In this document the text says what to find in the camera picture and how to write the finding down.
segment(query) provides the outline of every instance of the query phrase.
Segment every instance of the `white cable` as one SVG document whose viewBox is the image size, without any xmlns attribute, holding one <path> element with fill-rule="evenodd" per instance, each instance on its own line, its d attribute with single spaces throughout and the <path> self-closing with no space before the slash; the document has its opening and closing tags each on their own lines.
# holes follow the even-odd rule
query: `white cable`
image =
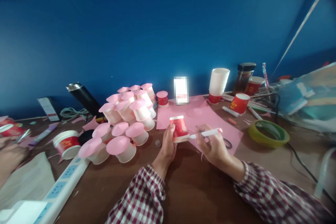
<svg viewBox="0 0 336 224">
<path fill-rule="evenodd" d="M 296 31 L 296 33 L 295 33 L 294 37 L 292 38 L 292 41 L 289 43 L 289 46 L 287 47 L 287 49 L 286 49 L 285 53 L 283 54 L 283 56 L 281 57 L 281 59 L 280 59 L 279 63 L 277 64 L 276 68 L 274 69 L 274 71 L 273 71 L 273 73 L 272 73 L 272 75 L 271 75 L 271 78 L 270 78 L 270 79 L 272 79 L 272 78 L 273 78 L 273 75 L 274 75 L 275 71 L 278 69 L 278 67 L 279 67 L 279 65 L 280 65 L 280 63 L 281 63 L 281 61 L 282 61 L 282 60 L 284 59 L 284 57 L 286 56 L 286 54 L 287 54 L 288 50 L 289 50 L 289 49 L 290 49 L 290 47 L 292 46 L 292 44 L 293 44 L 294 40 L 295 40 L 295 39 L 296 39 L 296 37 L 298 36 L 298 34 L 299 34 L 299 32 L 301 31 L 302 27 L 305 25 L 306 21 L 308 20 L 308 18 L 309 18 L 309 16 L 310 16 L 310 14 L 311 14 L 311 13 L 312 13 L 312 11 L 314 10 L 314 8 L 315 8 L 315 6 L 317 5 L 317 3 L 318 3 L 318 2 L 319 2 L 319 0 L 315 0 L 315 1 L 314 1 L 314 3 L 313 3 L 313 5 L 311 6 L 310 10 L 308 11 L 307 15 L 305 16 L 304 20 L 302 21 L 302 23 L 301 23 L 300 27 L 298 28 L 298 30 Z"/>
<path fill-rule="evenodd" d="M 74 108 L 64 108 L 62 109 L 62 111 L 60 112 L 60 116 L 62 116 L 62 121 L 70 121 L 78 116 L 84 117 L 86 118 L 86 115 L 89 112 L 83 108 L 79 111 L 75 110 Z"/>
<path fill-rule="evenodd" d="M 322 192 L 323 192 L 323 187 L 324 187 L 324 180 L 327 175 L 327 166 L 328 166 L 328 161 L 333 154 L 333 152 L 336 151 L 336 148 L 332 148 L 327 151 L 327 153 L 323 156 L 321 168 L 320 168 L 320 176 L 318 178 L 318 183 L 315 187 L 315 193 L 314 196 L 317 198 L 321 198 Z"/>
</svg>

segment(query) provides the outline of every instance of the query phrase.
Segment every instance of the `black thermos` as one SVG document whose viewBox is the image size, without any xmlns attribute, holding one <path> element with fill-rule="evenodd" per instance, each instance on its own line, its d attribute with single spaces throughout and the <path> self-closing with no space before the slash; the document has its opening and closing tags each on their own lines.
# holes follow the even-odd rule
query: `black thermos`
<svg viewBox="0 0 336 224">
<path fill-rule="evenodd" d="M 69 84 L 66 88 L 91 115 L 97 116 L 97 118 L 104 116 L 103 113 L 98 112 L 101 107 L 99 103 L 82 84 L 75 82 Z"/>
</svg>

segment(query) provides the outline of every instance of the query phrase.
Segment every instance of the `person's right hand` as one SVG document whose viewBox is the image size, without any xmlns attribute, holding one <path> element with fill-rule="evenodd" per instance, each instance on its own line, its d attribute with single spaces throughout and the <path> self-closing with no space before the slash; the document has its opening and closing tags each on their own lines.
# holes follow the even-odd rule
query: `person's right hand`
<svg viewBox="0 0 336 224">
<path fill-rule="evenodd" d="M 0 138 L 0 149 L 3 149 L 4 147 L 6 147 L 9 143 L 11 143 L 12 141 L 18 139 L 18 136 L 7 136 L 4 138 Z"/>
<path fill-rule="evenodd" d="M 206 142 L 201 132 L 212 130 L 212 128 L 203 124 L 196 130 L 196 142 L 207 158 L 207 160 L 222 171 L 232 164 L 232 156 L 228 153 L 225 142 L 221 134 L 208 136 L 209 142 Z"/>
<path fill-rule="evenodd" d="M 0 150 L 0 188 L 28 154 L 27 148 L 20 147 L 15 143 Z"/>
</svg>

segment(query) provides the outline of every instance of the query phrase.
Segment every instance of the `black cable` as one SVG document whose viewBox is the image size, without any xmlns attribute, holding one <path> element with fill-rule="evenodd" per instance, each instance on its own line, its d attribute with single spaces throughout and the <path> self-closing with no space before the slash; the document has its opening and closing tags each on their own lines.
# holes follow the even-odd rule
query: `black cable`
<svg viewBox="0 0 336 224">
<path fill-rule="evenodd" d="M 278 101 L 276 103 L 276 106 L 275 106 L 275 117 L 274 117 L 274 121 L 276 124 L 278 124 L 278 113 L 279 113 L 279 103 L 280 103 L 280 95 L 278 95 L 277 93 L 275 93 L 277 96 L 278 96 Z M 260 98 L 258 100 L 262 100 L 268 96 L 271 96 L 272 94 L 270 95 L 267 95 L 263 98 Z M 294 152 L 294 155 L 297 159 L 297 161 L 300 163 L 300 165 L 302 165 L 302 167 L 306 170 L 306 172 L 311 176 L 311 178 L 315 181 L 315 183 L 318 183 L 319 181 L 315 178 L 315 176 L 311 173 L 311 171 L 307 168 L 307 166 L 305 166 L 305 164 L 301 161 L 301 159 L 299 158 L 296 150 L 293 148 L 293 146 L 290 145 L 290 143 L 287 143 L 287 145 L 289 146 L 289 148 Z M 323 189 L 323 193 L 327 196 L 328 199 L 330 199 L 335 205 L 336 205 L 336 201 L 329 195 L 329 193 Z"/>
<path fill-rule="evenodd" d="M 287 145 L 289 146 L 289 148 L 292 149 L 292 151 L 294 152 L 294 155 L 296 157 L 296 159 L 298 160 L 298 162 L 300 163 L 300 165 L 302 165 L 302 167 L 308 172 L 308 174 L 311 176 L 311 178 L 315 181 L 315 183 L 317 184 L 319 181 L 315 178 L 315 176 L 310 172 L 310 170 L 305 166 L 305 164 L 301 161 L 301 159 L 299 158 L 298 154 L 296 153 L 295 149 L 289 144 L 287 143 Z M 335 205 L 336 205 L 336 201 L 329 195 L 329 193 L 323 189 L 323 193 L 327 196 L 328 199 L 330 199 Z"/>
<path fill-rule="evenodd" d="M 225 145 L 225 147 L 226 147 L 227 149 L 232 149 L 232 143 L 231 143 L 229 140 L 225 139 L 225 138 L 223 138 L 223 140 L 224 140 L 224 142 L 226 142 L 226 143 L 229 144 L 229 146 Z"/>
</svg>

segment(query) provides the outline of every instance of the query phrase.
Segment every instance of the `thermos lid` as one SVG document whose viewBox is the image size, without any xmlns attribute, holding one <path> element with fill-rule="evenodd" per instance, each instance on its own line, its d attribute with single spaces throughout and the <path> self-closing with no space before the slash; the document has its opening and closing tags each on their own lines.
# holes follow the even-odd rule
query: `thermos lid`
<svg viewBox="0 0 336 224">
<path fill-rule="evenodd" d="M 81 87 L 83 87 L 82 84 L 80 84 L 79 82 L 75 82 L 75 83 L 71 83 L 69 84 L 66 88 L 69 92 L 80 89 Z"/>
<path fill-rule="evenodd" d="M 238 65 L 238 71 L 253 71 L 254 68 L 256 67 L 256 63 L 253 62 L 245 62 L 245 63 L 240 63 Z"/>
</svg>

